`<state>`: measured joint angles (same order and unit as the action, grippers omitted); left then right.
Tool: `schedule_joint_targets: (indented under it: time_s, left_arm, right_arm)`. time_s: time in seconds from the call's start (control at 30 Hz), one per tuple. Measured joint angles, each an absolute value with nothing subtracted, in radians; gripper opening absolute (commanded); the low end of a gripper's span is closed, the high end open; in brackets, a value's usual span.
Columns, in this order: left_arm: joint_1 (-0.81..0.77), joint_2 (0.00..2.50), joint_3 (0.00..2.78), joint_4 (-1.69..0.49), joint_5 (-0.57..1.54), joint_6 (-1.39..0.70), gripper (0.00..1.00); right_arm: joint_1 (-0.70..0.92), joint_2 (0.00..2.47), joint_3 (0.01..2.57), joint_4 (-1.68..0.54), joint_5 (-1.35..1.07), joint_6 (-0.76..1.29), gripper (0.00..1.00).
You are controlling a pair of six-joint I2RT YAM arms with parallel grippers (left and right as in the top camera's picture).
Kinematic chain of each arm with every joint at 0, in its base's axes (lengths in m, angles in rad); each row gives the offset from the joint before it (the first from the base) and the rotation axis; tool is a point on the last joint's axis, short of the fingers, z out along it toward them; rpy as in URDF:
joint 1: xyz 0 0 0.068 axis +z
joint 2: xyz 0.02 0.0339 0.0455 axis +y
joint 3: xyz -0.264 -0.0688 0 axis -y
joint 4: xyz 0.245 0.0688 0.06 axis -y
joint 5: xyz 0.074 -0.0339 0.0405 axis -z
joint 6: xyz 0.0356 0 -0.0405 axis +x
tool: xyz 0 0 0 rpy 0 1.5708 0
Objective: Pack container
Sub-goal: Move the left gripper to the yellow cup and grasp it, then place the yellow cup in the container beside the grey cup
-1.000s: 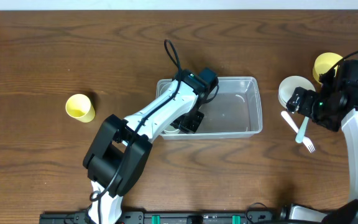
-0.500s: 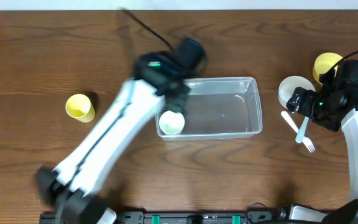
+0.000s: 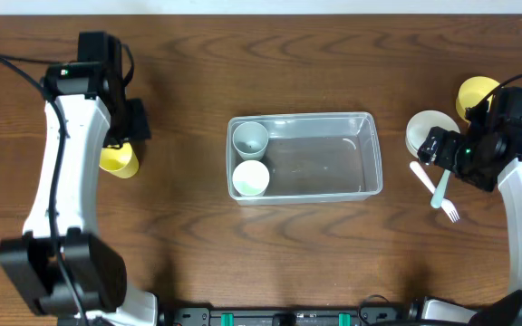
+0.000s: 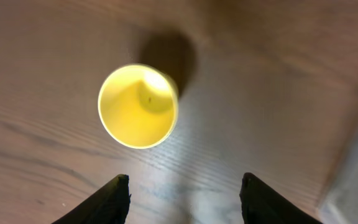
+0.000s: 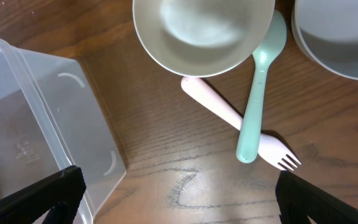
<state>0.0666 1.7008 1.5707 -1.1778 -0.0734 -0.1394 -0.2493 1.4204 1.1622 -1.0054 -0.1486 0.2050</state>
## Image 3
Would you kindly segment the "pink white plastic fork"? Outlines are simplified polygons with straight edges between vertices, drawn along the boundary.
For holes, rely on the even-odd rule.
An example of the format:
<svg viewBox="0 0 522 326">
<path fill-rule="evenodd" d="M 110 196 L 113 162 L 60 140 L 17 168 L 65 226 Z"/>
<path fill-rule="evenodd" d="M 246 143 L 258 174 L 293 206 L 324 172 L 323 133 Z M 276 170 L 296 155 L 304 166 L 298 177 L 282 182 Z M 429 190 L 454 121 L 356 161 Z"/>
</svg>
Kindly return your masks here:
<svg viewBox="0 0 522 326">
<path fill-rule="evenodd" d="M 430 180 L 430 177 L 426 174 L 422 166 L 417 161 L 412 161 L 410 163 L 410 169 L 422 182 L 422 184 L 433 194 L 436 187 L 434 186 L 433 182 Z M 445 212 L 445 214 L 449 217 L 452 223 L 456 223 L 459 221 L 459 213 L 456 207 L 446 197 L 443 198 L 442 205 L 440 208 Z"/>
</svg>

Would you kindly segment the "mint green plastic spoon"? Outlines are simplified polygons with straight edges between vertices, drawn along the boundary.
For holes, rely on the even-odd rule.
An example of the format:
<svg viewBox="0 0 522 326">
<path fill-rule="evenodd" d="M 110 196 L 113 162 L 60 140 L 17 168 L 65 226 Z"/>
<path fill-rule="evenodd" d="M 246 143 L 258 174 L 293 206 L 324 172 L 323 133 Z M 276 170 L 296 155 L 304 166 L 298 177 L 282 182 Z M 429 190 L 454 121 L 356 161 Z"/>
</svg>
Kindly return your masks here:
<svg viewBox="0 0 522 326">
<path fill-rule="evenodd" d="M 449 183 L 449 178 L 450 178 L 450 171 L 445 169 L 441 178 L 440 178 L 440 182 L 439 184 L 436 186 L 436 189 L 433 193 L 433 196 L 432 196 L 432 199 L 430 201 L 430 205 L 433 207 L 433 208 L 440 208 L 441 205 L 442 205 L 442 201 L 443 201 L 443 198 L 445 196 L 445 193 L 446 193 L 446 189 L 447 189 L 447 186 L 448 186 L 448 183 Z"/>
</svg>

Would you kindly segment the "white plastic cup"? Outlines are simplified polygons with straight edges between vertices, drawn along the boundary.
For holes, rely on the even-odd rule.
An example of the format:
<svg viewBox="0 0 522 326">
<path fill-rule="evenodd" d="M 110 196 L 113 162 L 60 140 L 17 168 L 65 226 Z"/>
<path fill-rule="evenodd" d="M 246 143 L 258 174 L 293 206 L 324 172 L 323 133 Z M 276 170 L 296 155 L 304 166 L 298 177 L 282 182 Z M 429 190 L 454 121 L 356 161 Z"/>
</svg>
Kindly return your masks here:
<svg viewBox="0 0 522 326">
<path fill-rule="evenodd" d="M 257 160 L 240 163 L 232 174 L 232 185 L 243 197 L 262 196 L 269 185 L 270 174 L 267 167 Z"/>
</svg>

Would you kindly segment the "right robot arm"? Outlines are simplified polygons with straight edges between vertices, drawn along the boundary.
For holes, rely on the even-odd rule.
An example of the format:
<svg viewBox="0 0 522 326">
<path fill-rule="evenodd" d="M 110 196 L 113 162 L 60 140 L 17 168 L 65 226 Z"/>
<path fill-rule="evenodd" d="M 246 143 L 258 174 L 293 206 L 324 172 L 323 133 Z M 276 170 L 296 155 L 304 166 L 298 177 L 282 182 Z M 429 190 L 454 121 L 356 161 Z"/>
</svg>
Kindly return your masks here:
<svg viewBox="0 0 522 326">
<path fill-rule="evenodd" d="M 476 311 L 426 299 L 407 318 L 410 325 L 522 325 L 522 88 L 498 86 L 466 118 L 464 134 L 431 128 L 410 168 L 419 176 L 432 164 L 473 187 L 499 191 L 507 215 L 509 291 Z"/>
</svg>

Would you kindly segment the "yellow plastic bowl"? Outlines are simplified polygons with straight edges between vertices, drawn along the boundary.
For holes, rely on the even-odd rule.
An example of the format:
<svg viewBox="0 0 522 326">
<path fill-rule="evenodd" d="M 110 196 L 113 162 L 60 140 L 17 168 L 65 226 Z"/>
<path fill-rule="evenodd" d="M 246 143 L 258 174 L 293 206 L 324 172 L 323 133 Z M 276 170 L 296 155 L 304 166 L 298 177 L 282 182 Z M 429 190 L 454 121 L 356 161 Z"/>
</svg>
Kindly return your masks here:
<svg viewBox="0 0 522 326">
<path fill-rule="evenodd" d="M 486 76 L 475 76 L 465 80 L 459 87 L 455 100 L 459 116 L 466 119 L 466 110 L 476 106 L 490 91 L 499 86 L 499 82 Z"/>
</svg>

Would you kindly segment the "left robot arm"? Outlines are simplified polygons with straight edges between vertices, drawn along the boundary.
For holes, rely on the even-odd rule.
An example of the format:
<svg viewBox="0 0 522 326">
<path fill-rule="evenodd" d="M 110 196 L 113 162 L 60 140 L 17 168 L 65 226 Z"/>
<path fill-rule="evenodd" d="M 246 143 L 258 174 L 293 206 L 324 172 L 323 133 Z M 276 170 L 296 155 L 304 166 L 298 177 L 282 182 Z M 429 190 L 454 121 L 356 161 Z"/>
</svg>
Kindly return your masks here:
<svg viewBox="0 0 522 326">
<path fill-rule="evenodd" d="M 142 102 L 128 99 L 129 47 L 82 32 L 72 62 L 50 64 L 42 94 L 46 143 L 32 209 L 19 237 L 0 243 L 0 264 L 29 310 L 62 325 L 154 325 L 155 294 L 131 285 L 123 258 L 100 236 L 101 153 L 150 138 Z"/>
</svg>

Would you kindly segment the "yellow plastic cup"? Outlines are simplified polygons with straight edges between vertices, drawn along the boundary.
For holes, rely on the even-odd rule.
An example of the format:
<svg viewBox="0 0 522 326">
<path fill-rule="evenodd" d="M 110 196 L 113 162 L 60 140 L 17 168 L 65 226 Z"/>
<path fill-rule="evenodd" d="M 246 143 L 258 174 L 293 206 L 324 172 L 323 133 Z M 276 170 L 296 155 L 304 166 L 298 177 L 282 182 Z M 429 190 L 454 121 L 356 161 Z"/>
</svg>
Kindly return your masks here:
<svg viewBox="0 0 522 326">
<path fill-rule="evenodd" d="M 119 149 L 102 149 L 99 166 L 115 177 L 130 178 L 137 174 L 140 163 L 132 145 L 124 143 Z"/>
</svg>

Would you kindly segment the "grey plastic cup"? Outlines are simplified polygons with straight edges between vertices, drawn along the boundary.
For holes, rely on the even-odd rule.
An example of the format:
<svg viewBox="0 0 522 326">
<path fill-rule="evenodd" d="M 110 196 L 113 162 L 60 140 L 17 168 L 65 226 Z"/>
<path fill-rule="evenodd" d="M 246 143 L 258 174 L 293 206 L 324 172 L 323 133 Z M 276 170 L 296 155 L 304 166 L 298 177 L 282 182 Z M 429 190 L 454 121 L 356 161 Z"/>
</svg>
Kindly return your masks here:
<svg viewBox="0 0 522 326">
<path fill-rule="evenodd" d="M 244 122 L 236 127 L 232 142 L 243 160 L 261 160 L 269 142 L 269 133 L 258 122 Z"/>
</svg>

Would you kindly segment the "white plastic bowl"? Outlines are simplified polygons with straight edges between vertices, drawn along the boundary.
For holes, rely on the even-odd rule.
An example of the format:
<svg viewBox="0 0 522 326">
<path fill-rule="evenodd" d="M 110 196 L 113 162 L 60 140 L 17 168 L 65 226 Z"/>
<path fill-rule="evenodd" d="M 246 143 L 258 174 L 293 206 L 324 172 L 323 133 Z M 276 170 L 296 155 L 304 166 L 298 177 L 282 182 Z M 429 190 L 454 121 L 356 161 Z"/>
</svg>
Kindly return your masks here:
<svg viewBox="0 0 522 326">
<path fill-rule="evenodd" d="M 418 157 L 418 150 L 433 127 L 459 131 L 455 120 L 441 111 L 424 110 L 415 114 L 409 120 L 405 134 L 406 147 L 415 158 Z"/>
</svg>

